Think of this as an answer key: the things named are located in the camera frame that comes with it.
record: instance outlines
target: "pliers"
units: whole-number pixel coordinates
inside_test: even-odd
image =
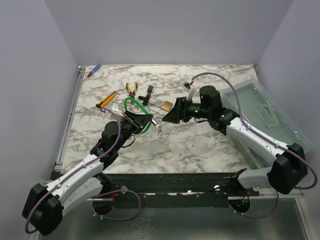
[[[128,93],[129,93],[129,96],[134,99],[135,95],[136,95],[136,92],[138,90],[138,83],[137,82],[134,83],[134,90],[131,91],[130,87],[129,87],[129,82],[127,82],[126,83],[126,89],[127,89]]]

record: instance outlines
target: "marble tabletop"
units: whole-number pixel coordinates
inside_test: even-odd
[[[223,75],[234,85],[257,79],[252,65],[102,66],[82,84],[61,172],[66,173],[83,160],[101,138],[105,124],[114,120],[96,108],[96,103],[111,92],[117,91],[113,102],[119,103],[121,111],[124,111],[123,100],[128,96],[126,82],[131,87],[138,82],[136,96],[145,96],[148,86],[152,85],[151,102],[169,101],[174,104],[176,97],[187,95],[182,83],[190,82],[194,75],[203,72]],[[200,102],[199,89],[205,85],[213,85],[219,91],[228,87],[216,76],[201,76],[193,84],[196,88],[195,103]],[[136,136],[132,146],[119,150],[119,157],[104,170],[105,173],[220,173],[249,168],[231,139],[213,130],[207,122],[196,123],[193,119],[180,124],[162,122],[167,112],[156,110],[159,113],[150,113],[162,126],[159,136],[154,126],[146,134]],[[137,107],[130,111],[141,112]]]

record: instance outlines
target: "gray wall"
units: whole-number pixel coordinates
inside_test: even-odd
[[[50,176],[78,66],[43,0],[0,4],[0,239],[25,239],[30,188]]]
[[[79,65],[257,64],[292,0],[45,0]]]
[[[257,65],[260,82],[310,137],[320,175],[320,1],[295,0]],[[305,184],[310,184],[312,177]],[[305,191],[320,236],[320,184]]]

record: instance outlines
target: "metal hook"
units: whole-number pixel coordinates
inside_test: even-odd
[[[149,102],[148,105],[147,105],[148,109],[151,110],[151,111],[153,111],[153,112],[155,112],[155,113],[157,113],[157,114],[158,114],[159,112],[156,111],[156,110],[153,110],[152,108],[150,108],[150,104],[155,105],[155,106],[157,106],[157,107],[159,107],[159,108],[162,109],[162,106],[160,106],[160,105],[158,105],[158,104],[156,104],[156,103],[154,103],[154,102]]]

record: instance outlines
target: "gray floor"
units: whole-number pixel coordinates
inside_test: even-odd
[[[261,215],[275,200],[252,200],[251,214]],[[134,210],[116,209],[124,217]],[[125,222],[93,217],[86,201],[69,213],[60,226],[42,240],[306,240],[294,199],[283,199],[271,217],[248,219],[229,208],[145,208],[139,217]]]

